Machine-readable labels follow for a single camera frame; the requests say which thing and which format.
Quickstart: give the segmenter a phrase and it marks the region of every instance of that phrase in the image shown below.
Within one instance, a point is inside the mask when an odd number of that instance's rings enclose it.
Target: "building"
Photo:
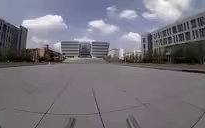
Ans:
[[[142,51],[143,54],[156,52],[170,55],[180,46],[199,43],[205,47],[205,11],[144,34]]]
[[[0,52],[25,49],[27,32],[25,27],[18,28],[0,18]]]
[[[133,50],[134,56],[141,56],[143,53],[141,50]]]
[[[91,44],[90,43],[80,43],[79,57],[91,57]]]
[[[62,54],[65,57],[69,57],[69,58],[79,57],[79,48],[80,48],[79,41],[61,42]]]
[[[119,48],[119,60],[124,60],[125,50],[123,48]]]
[[[106,42],[79,42],[62,41],[61,49],[64,57],[93,57],[103,58],[107,56],[110,44]]]
[[[119,49],[118,48],[112,48],[108,52],[108,56],[111,58],[119,59]]]
[[[104,58],[108,55],[110,43],[107,42],[92,42],[91,55],[94,58]]]
[[[44,48],[29,48],[26,49],[26,51],[28,53],[33,53],[33,57],[32,57],[33,61],[41,61],[42,59],[49,60],[49,61],[62,60],[62,54],[49,49],[48,45],[46,45]]]

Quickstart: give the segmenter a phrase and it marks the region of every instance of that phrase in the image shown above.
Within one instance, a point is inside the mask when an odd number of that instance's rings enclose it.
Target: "white building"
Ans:
[[[119,48],[119,59],[124,60],[125,50],[123,48]]]
[[[110,44],[107,42],[62,41],[61,49],[65,57],[103,58],[108,54]]]
[[[110,47],[110,43],[107,42],[96,42],[93,41],[91,43],[91,56],[93,58],[103,58],[108,55],[108,50]]]
[[[108,56],[111,58],[118,58],[119,59],[119,49],[117,48],[112,48],[108,52]]]
[[[143,54],[171,52],[172,46],[205,40],[205,12],[142,35]]]
[[[136,56],[136,55],[137,56],[141,56],[142,55],[142,51],[139,50],[139,49],[138,50],[134,50],[133,53],[134,53],[134,56]]]
[[[62,55],[69,58],[79,57],[79,46],[79,41],[62,41]]]

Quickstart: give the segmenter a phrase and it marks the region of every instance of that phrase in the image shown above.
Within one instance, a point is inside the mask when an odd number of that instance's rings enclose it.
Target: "concrete pavement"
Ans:
[[[110,64],[57,64],[0,69],[3,128],[205,128],[205,74]]]

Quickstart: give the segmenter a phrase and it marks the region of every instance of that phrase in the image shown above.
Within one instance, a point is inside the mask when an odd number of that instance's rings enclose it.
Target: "curb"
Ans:
[[[152,66],[143,66],[143,65],[125,65],[125,64],[119,64],[119,65],[131,66],[131,67],[141,67],[141,68],[150,68],[150,69],[158,69],[158,70],[169,70],[169,71],[205,74],[205,70],[201,70],[201,69],[195,70],[195,69],[180,69],[180,68],[169,68],[169,67],[152,67]]]
[[[11,68],[11,67],[24,67],[24,66],[37,66],[37,65],[46,65],[45,64],[17,64],[17,65],[0,65],[0,68]]]

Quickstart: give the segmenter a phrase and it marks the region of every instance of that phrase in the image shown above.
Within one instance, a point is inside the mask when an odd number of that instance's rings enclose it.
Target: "blue sky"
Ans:
[[[0,17],[29,29],[27,47],[97,40],[136,49],[140,35],[205,10],[205,0],[0,0]]]

